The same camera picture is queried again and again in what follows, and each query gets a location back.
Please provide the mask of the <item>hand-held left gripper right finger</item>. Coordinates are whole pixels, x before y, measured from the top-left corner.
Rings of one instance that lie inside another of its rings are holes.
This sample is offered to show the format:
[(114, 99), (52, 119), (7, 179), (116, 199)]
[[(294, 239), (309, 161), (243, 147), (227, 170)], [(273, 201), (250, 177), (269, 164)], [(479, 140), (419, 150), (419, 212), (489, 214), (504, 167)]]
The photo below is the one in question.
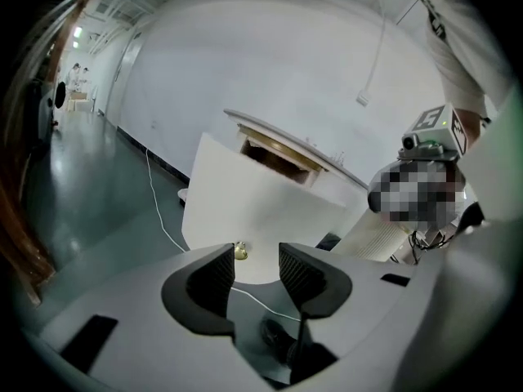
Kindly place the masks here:
[(443, 270), (279, 245), (279, 277), (301, 322), (291, 391), (400, 391), (400, 368)]

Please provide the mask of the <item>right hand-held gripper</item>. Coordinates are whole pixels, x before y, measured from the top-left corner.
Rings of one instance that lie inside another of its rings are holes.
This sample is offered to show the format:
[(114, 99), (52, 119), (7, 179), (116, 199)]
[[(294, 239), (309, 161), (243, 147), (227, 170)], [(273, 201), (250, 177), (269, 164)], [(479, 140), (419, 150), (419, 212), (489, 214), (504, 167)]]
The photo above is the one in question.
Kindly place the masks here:
[(429, 109), (401, 137), (397, 160), (369, 183), (370, 210), (409, 231), (414, 263), (452, 238), (441, 231), (465, 208), (466, 180), (457, 162), (466, 152), (467, 136), (452, 105)]

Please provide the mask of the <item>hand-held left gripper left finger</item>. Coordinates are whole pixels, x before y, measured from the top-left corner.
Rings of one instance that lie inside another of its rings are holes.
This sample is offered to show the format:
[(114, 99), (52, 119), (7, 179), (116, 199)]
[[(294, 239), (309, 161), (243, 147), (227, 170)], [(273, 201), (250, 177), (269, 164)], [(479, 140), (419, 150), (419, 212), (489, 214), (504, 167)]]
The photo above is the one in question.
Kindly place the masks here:
[(194, 304), (189, 275), (217, 259), (233, 262), (231, 243), (176, 255), (114, 276), (48, 323), (40, 337), (62, 350), (94, 314), (118, 324), (90, 371), (119, 391), (270, 391), (240, 355), (234, 326)]

